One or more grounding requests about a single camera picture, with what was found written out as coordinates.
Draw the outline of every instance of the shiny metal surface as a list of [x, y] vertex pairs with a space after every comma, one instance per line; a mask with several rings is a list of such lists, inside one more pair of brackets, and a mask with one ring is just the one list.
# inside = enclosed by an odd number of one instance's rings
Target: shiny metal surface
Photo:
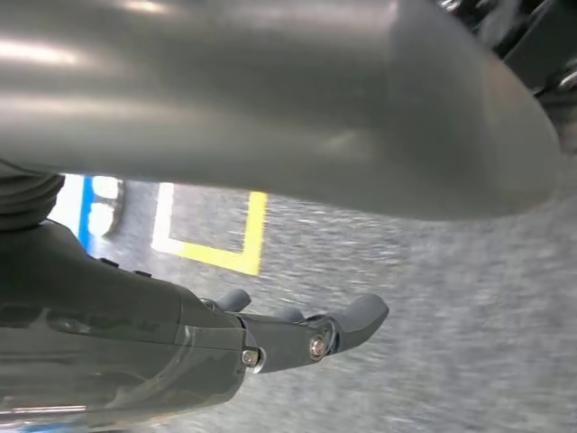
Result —
[[404, 217], [545, 199], [557, 138], [424, 0], [2, 0], [0, 159]]
[[310, 359], [313, 361], [321, 361], [327, 355], [327, 345], [323, 336], [315, 336], [310, 340]]

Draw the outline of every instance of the gray concrete floor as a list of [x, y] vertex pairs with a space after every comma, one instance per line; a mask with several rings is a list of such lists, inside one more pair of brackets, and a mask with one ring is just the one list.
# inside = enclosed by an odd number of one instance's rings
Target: gray concrete floor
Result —
[[[150, 248], [158, 186], [129, 183], [127, 213], [95, 255], [253, 311], [308, 313], [376, 292], [390, 318], [369, 344], [250, 377], [224, 406], [155, 431], [235, 433], [577, 431], [577, 164], [530, 214], [425, 223], [269, 197], [261, 273]], [[247, 193], [176, 187], [171, 235], [239, 249]]]

